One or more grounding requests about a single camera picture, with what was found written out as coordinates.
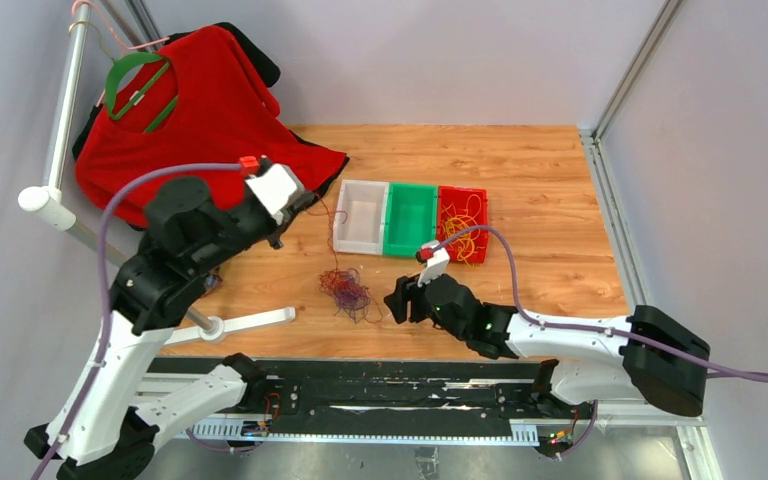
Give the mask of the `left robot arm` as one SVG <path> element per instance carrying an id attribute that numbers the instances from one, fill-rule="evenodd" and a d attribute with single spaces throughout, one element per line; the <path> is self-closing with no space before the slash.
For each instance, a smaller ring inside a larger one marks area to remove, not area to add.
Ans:
<path id="1" fill-rule="evenodd" d="M 31 428 L 26 447 L 42 465 L 59 461 L 61 479 L 134 479 L 179 433 L 226 408 L 258 411 L 267 397 L 265 372 L 237 353 L 193 383 L 139 403 L 137 389 L 158 351 L 205 293 L 217 266 L 267 242 L 279 248 L 283 232 L 313 200 L 282 165 L 258 174 L 227 172 L 242 201 L 221 209 L 195 165 L 143 175 L 115 195 L 159 181 L 149 203 L 148 228 L 137 252 L 115 278 L 99 276 L 99 334 L 73 391 L 57 416 Z"/>

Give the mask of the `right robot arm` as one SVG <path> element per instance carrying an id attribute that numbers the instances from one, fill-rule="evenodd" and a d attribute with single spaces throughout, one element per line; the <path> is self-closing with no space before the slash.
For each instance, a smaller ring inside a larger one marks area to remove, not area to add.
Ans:
<path id="1" fill-rule="evenodd" d="M 594 400 L 641 400 L 684 417 L 703 411 L 707 372 L 690 359 L 708 359 L 710 347 L 654 306 L 594 320 L 521 315 L 447 274 L 425 284 L 400 277 L 384 303 L 397 323 L 429 320 L 482 357 L 540 358 L 531 400 L 544 416 Z"/>

